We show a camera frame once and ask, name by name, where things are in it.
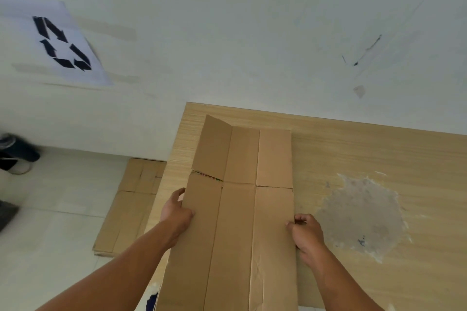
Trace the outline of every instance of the paper sign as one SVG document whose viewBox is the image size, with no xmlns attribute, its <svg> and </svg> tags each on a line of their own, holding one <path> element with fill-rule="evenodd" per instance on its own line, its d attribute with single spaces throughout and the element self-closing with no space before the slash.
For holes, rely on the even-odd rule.
<svg viewBox="0 0 467 311">
<path fill-rule="evenodd" d="M 58 75 L 72 82 L 112 84 L 62 1 L 0 0 L 0 16 L 26 33 Z"/>
</svg>

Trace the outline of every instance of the white tile floor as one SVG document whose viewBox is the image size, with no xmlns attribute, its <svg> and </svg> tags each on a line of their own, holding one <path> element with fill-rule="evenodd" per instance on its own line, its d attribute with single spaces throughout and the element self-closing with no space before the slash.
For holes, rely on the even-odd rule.
<svg viewBox="0 0 467 311">
<path fill-rule="evenodd" d="M 2 174 L 0 199 L 22 207 L 0 233 L 2 311 L 33 311 L 110 260 L 91 248 L 127 160 L 46 149 L 26 175 Z M 137 311 L 153 292 L 146 290 Z"/>
</svg>

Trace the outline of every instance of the person's right arm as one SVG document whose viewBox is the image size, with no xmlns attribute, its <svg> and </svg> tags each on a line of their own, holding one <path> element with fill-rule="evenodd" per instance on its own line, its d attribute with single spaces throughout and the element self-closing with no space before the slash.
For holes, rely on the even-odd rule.
<svg viewBox="0 0 467 311">
<path fill-rule="evenodd" d="M 324 244 L 321 226 L 311 214 L 295 215 L 287 228 L 315 276 L 326 311 L 383 311 Z"/>
</svg>

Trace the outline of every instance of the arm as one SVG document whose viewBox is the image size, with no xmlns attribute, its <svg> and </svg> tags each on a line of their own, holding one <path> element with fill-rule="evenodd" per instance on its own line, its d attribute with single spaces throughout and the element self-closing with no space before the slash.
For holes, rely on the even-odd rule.
<svg viewBox="0 0 467 311">
<path fill-rule="evenodd" d="M 172 193 L 161 212 L 161 220 L 121 255 L 45 303 L 37 311 L 133 311 L 165 251 L 177 243 L 190 225 L 193 211 L 182 208 Z"/>
<path fill-rule="evenodd" d="M 297 214 L 295 221 L 287 228 L 315 276 L 326 311 L 383 311 L 326 247 L 318 221 L 311 214 Z"/>
</svg>

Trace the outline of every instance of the wrinkled cardboard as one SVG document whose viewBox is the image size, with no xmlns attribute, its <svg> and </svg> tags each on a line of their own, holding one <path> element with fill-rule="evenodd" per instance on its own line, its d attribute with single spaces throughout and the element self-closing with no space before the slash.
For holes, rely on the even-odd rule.
<svg viewBox="0 0 467 311">
<path fill-rule="evenodd" d="M 94 254 L 114 257 L 144 233 L 166 162 L 132 158 L 93 246 Z"/>
<path fill-rule="evenodd" d="M 296 311 L 291 133 L 206 116 L 156 311 Z"/>
</svg>

